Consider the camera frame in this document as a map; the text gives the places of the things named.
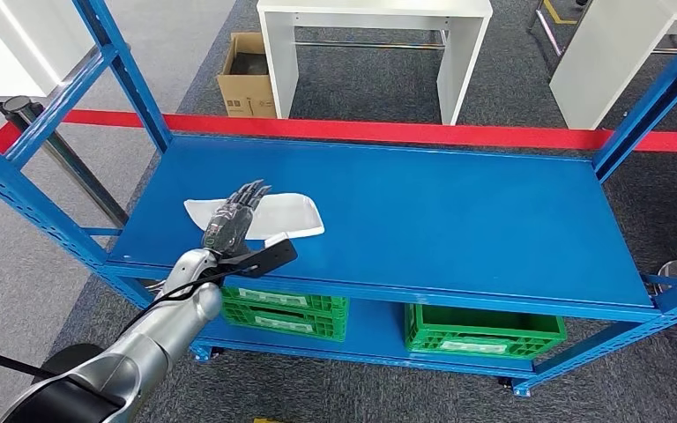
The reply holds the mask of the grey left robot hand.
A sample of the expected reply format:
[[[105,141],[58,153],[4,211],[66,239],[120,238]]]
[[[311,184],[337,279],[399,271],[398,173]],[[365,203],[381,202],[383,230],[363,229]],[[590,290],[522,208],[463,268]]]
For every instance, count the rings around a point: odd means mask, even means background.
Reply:
[[[204,231],[202,247],[217,257],[235,257],[250,252],[245,243],[255,210],[271,190],[263,180],[242,185],[211,216]]]

